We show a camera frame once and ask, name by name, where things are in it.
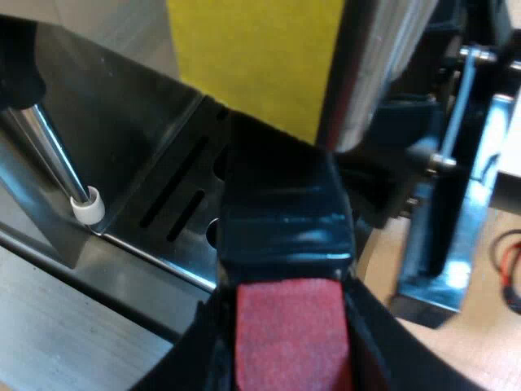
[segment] metal bar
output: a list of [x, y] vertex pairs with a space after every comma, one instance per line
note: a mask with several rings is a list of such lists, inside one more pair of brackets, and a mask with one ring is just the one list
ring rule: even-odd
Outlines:
[[495, 64], [497, 62], [497, 55], [493, 51], [486, 49], [478, 49], [470, 46], [462, 46], [459, 50], [459, 59], [465, 61], [468, 55], [473, 51], [473, 56], [477, 64]]
[[463, 115], [465, 114], [466, 103], [471, 94], [472, 84], [475, 76], [475, 57], [479, 54], [479, 49], [470, 48], [471, 55], [467, 55], [465, 59], [465, 68], [463, 69], [462, 85], [459, 89], [456, 103], [452, 116], [450, 117], [449, 126], [447, 126], [447, 133], [441, 145], [441, 155], [443, 157], [451, 157], [458, 137], [459, 128], [462, 123]]
[[11, 110], [11, 114], [67, 196], [81, 204], [89, 202], [89, 191], [74, 169], [43, 106], [37, 103], [24, 110]]

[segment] black rubber strap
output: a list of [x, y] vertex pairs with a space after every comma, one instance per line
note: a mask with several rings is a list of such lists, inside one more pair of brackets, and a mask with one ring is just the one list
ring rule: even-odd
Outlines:
[[35, 22], [0, 17], [0, 109], [30, 108], [46, 92], [34, 59], [36, 28]]

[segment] bolt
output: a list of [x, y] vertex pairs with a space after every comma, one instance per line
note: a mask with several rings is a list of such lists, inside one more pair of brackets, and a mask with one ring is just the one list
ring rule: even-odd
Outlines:
[[521, 61], [512, 61], [509, 68], [512, 71], [521, 72]]
[[439, 153], [433, 153], [429, 157], [427, 173], [429, 175], [446, 174], [456, 167], [456, 161], [452, 157], [443, 157]]
[[414, 209], [420, 205], [420, 200], [416, 197], [409, 197], [405, 202], [403, 210], [400, 212], [401, 217], [410, 218]]
[[465, 61], [468, 55], [472, 52], [476, 65], [495, 64], [497, 62], [497, 55], [492, 51], [487, 51], [485, 48], [462, 46], [459, 50], [459, 59]]

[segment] stainless steel plate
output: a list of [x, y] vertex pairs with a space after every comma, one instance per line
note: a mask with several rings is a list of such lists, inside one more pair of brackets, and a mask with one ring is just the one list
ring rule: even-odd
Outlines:
[[205, 99], [104, 236], [195, 285], [216, 286], [212, 241], [224, 182], [227, 110]]

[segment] white plastic ring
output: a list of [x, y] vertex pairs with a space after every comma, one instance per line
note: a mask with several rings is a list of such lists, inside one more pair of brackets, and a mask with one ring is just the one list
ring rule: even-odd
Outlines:
[[101, 199], [98, 189], [92, 186], [88, 186], [88, 188], [90, 197], [89, 202], [78, 204], [71, 197], [71, 206], [74, 216], [81, 224], [92, 226], [93, 224], [101, 222], [103, 216], [105, 216], [105, 204]]

